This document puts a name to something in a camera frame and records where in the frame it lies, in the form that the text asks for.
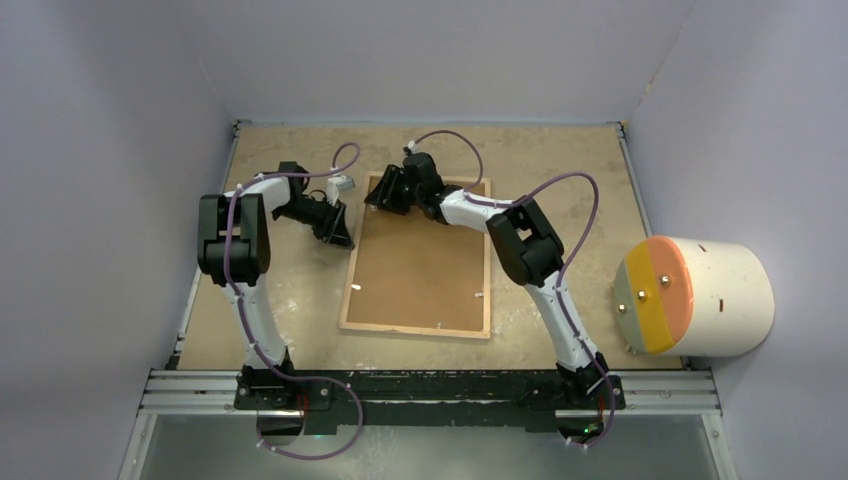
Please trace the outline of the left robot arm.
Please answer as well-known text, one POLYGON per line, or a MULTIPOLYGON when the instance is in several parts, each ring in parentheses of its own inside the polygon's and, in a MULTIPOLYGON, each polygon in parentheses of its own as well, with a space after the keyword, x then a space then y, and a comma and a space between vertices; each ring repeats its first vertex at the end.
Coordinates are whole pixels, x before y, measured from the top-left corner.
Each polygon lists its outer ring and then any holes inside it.
POLYGON ((260 172, 235 190, 199 200, 197 260, 201 272, 226 295, 241 327, 245 362, 243 389, 272 408, 297 399, 307 377, 296 374, 289 348, 276 325, 266 275, 271 264, 270 220, 285 218, 311 228, 320 242, 354 248, 347 206, 328 185, 322 196, 306 188, 312 174, 296 162, 260 172))

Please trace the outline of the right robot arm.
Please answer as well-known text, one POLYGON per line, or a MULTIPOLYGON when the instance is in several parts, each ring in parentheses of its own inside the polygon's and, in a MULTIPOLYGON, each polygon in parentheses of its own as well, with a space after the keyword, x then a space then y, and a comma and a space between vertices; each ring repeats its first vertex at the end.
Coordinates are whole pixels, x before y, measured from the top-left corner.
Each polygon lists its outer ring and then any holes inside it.
POLYGON ((389 165, 365 202, 405 215, 418 207, 426 218, 488 235, 502 270, 526 289, 551 338, 564 399, 584 407, 601 386, 612 390, 609 368, 590 339, 565 283, 571 259, 559 235, 533 199, 496 200, 444 182, 433 158, 411 153, 389 165))

